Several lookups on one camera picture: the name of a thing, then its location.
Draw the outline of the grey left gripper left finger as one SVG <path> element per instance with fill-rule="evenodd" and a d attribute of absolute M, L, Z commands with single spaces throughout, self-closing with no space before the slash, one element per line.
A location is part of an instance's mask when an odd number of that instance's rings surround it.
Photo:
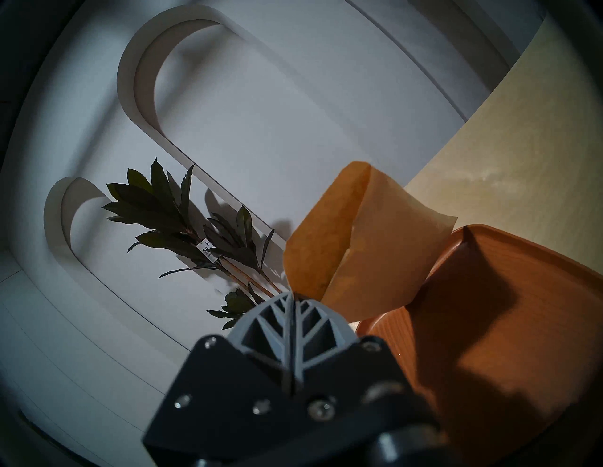
<path fill-rule="evenodd" d="M 197 341 L 143 436 L 156 466 L 236 466 L 288 437 L 292 298 L 224 311 L 228 336 Z"/>

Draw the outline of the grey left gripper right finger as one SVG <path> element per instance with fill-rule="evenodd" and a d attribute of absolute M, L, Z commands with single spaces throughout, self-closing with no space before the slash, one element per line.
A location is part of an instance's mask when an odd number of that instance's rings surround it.
<path fill-rule="evenodd" d="M 439 423 L 388 345 L 313 299 L 291 305 L 289 369 L 312 422 L 295 466 L 438 466 Z"/>

